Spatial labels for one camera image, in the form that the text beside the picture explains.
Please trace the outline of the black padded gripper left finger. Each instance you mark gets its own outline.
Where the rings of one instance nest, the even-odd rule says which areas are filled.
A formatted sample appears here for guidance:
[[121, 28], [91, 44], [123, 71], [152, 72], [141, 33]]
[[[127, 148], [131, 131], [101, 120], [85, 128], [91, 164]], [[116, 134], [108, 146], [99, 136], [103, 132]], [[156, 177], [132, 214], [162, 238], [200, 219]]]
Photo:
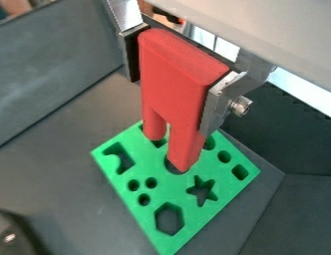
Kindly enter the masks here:
[[116, 29], [125, 75], [131, 82], [136, 82], [140, 79], [137, 35], [149, 25], [143, 22], [137, 0], [101, 1]]

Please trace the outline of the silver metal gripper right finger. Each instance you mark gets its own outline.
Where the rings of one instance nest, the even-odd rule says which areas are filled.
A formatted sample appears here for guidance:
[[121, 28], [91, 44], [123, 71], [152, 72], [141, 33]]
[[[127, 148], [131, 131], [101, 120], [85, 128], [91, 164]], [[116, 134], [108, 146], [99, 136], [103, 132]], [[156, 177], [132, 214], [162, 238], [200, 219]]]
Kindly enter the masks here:
[[228, 114], [242, 117], [247, 113], [251, 100], [243, 95], [266, 82], [274, 69], [270, 62], [250, 54], [238, 65], [242, 71], [230, 71], [207, 90], [198, 127], [204, 137], [218, 129]]

